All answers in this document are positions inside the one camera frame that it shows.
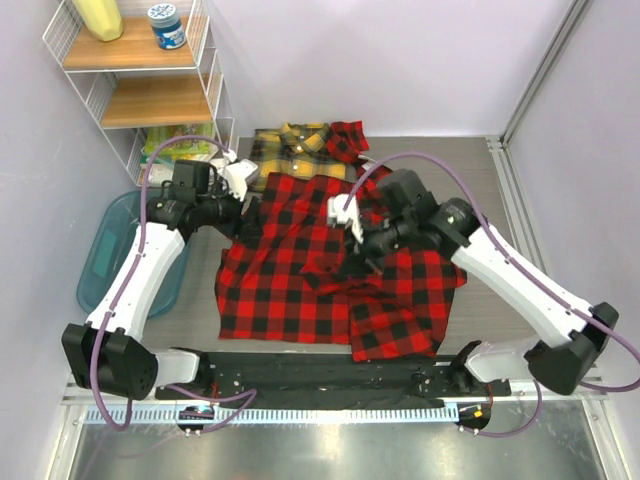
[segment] yellow bottle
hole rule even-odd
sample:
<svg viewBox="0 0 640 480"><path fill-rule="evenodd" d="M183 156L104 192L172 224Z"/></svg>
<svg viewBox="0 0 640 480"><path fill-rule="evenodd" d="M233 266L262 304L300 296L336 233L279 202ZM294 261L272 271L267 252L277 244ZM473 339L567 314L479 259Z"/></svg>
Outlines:
<svg viewBox="0 0 640 480"><path fill-rule="evenodd" d="M120 38L123 25L116 0L73 0L73 4L98 40L109 42Z"/></svg>

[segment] jar lid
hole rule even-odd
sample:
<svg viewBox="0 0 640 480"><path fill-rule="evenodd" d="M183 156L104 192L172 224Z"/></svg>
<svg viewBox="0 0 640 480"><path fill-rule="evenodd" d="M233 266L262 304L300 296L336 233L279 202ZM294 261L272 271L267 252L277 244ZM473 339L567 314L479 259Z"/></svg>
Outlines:
<svg viewBox="0 0 640 480"><path fill-rule="evenodd" d="M159 3L158 5L151 7L147 13L149 18L154 20L164 20L171 18L176 14L176 7L171 3Z"/></svg>

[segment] blue jar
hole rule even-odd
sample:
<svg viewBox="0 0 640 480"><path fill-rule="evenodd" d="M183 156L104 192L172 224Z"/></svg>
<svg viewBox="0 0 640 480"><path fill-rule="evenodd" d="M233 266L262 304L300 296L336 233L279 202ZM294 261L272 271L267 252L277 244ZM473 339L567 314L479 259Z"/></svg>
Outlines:
<svg viewBox="0 0 640 480"><path fill-rule="evenodd" d="M159 3L151 7L147 14L160 48L173 50L186 43L187 39L175 5Z"/></svg>

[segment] shirt collar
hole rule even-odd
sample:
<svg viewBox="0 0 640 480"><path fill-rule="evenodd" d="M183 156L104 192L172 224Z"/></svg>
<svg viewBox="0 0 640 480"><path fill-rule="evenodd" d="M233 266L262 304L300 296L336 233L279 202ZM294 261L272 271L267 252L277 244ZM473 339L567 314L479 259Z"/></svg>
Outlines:
<svg viewBox="0 0 640 480"><path fill-rule="evenodd" d="M280 129L280 138L295 152L305 151L313 154L326 146L330 133L331 127L328 123L309 123L306 125L285 123Z"/></svg>

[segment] metal floor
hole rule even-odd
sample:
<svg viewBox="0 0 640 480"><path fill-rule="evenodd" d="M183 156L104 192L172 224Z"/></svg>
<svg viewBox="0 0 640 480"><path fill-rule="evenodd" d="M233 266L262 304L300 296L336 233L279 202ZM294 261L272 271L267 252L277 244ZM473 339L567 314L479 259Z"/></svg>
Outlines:
<svg viewBox="0 0 640 480"><path fill-rule="evenodd" d="M408 150L423 151L446 160L467 182L485 215L506 239L509 228L493 160L484 138L371 138L367 155L382 159ZM240 156L247 155L250 139L240 143ZM458 187L438 167L419 159L397 160L392 168L411 168L440 201L461 196ZM143 344L148 348L181 346L205 351L347 353L343 345L305 345L260 340L218 340L220 318L214 294L220 265L220 250L229 240L203 228L192 242L185 279L178 302L171 312L149 320ZM471 340L503 341L532 334L529 325L501 298L475 278L458 289L442 354L456 354Z"/></svg>
<svg viewBox="0 0 640 480"><path fill-rule="evenodd" d="M491 429L512 430L533 402L494 406ZM246 426L198 437L176 427L116 433L86 425L73 480L605 479L582 402L546 402L528 431L509 439L459 433L451 424ZM135 455L119 459L117 454Z"/></svg>

